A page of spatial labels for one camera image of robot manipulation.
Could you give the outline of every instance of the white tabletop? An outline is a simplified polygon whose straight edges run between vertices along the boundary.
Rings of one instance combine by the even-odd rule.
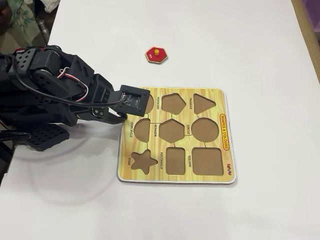
[[[63,0],[50,44],[114,88],[221,88],[232,185],[117,179],[121,125],[15,151],[0,188],[6,240],[319,239],[320,85],[290,0]],[[147,62],[163,47],[169,59]]]

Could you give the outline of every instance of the fabric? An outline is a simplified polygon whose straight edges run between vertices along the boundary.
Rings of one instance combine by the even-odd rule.
[[[60,3],[60,0],[41,0],[44,5],[44,10],[51,13]]]
[[[12,10],[12,23],[0,36],[0,53],[10,54],[18,48],[46,45],[30,8],[22,0],[8,0],[8,5]]]

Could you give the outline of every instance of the robotic arm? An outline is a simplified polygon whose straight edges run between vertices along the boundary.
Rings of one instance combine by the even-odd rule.
[[[0,55],[0,120],[16,131],[29,131],[31,139],[36,129],[53,127],[53,123],[74,126],[82,119],[120,124],[127,114],[144,116],[149,95],[149,90],[127,85],[114,91],[112,84],[80,57],[64,53],[58,46]]]

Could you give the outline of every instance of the cable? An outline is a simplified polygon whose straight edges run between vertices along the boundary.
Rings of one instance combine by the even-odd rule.
[[[80,102],[81,100],[83,100],[83,99],[88,95],[88,93],[89,93],[89,88],[88,88],[88,86],[85,85],[82,81],[80,81],[80,80],[79,80],[78,78],[76,78],[75,76],[72,76],[72,75],[67,74],[67,73],[65,73],[64,75],[65,75],[66,77],[68,77],[68,78],[71,78],[71,79],[73,79],[73,80],[75,80],[75,81],[77,81],[77,82],[82,83],[82,84],[85,86],[86,91],[85,91],[84,96],[81,97],[80,99],[76,100],[76,102]]]
[[[28,89],[29,91],[35,93],[35,94],[39,94],[41,96],[44,96],[47,99],[51,99],[60,103],[64,103],[64,104],[70,104],[70,105],[74,105],[74,106],[79,106],[79,107],[85,107],[85,108],[106,108],[106,107],[113,107],[119,104],[122,104],[126,99],[123,98],[119,101],[116,102],[110,102],[110,103],[86,103],[86,102],[77,102],[77,101],[72,101],[72,100],[67,100],[67,99],[63,99],[57,96],[53,96],[50,94],[46,94],[44,92],[38,91],[30,86],[28,86],[27,84],[25,84],[21,77],[19,76],[18,73],[18,65],[17,65],[17,60],[15,57],[11,57],[12,59],[12,68],[13,68],[13,73],[15,75],[15,77],[17,78],[17,80],[19,81],[19,83],[24,86],[26,89]]]
[[[28,141],[31,134],[19,130],[4,130],[0,131],[0,142],[18,140],[19,142]]]
[[[60,69],[60,70],[59,70],[60,74],[57,76],[57,78],[59,79],[59,78],[61,78],[61,77],[63,77],[63,76],[66,76],[66,77],[68,77],[68,78],[71,78],[71,79],[77,81],[78,83],[82,83],[82,84],[85,86],[85,89],[86,89],[85,95],[84,95],[83,97],[81,97],[80,99],[76,100],[76,102],[80,102],[81,100],[83,100],[83,99],[88,95],[88,93],[89,93],[89,88],[88,88],[87,85],[85,85],[82,81],[80,81],[80,80],[79,80],[78,78],[76,78],[75,76],[72,76],[71,74],[65,73],[67,69],[70,69],[70,67],[67,67],[67,66],[66,66],[64,69]]]
[[[61,77],[65,74],[65,72],[66,72],[67,69],[70,69],[70,67],[66,66],[63,70],[60,69],[60,70],[59,70],[59,73],[60,73],[60,74],[57,76],[57,78],[58,78],[58,79],[61,78]]]

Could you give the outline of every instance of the red wire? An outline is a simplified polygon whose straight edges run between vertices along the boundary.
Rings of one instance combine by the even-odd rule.
[[[17,48],[14,53],[16,53],[17,51],[21,51],[21,50],[25,50],[26,48]]]

